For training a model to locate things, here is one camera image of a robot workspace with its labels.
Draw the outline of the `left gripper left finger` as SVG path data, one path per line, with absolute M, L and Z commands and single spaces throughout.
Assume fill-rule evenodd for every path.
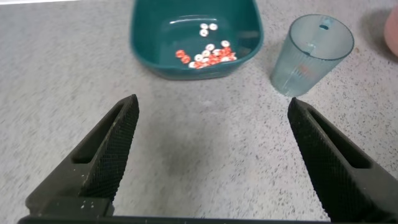
M 114 200 L 139 118 L 136 95 L 119 100 L 25 201 L 38 215 L 56 197 Z

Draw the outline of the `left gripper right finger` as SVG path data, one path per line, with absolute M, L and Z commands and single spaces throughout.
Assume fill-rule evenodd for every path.
M 313 188 L 332 222 L 397 222 L 397 179 L 310 104 L 287 116 Z

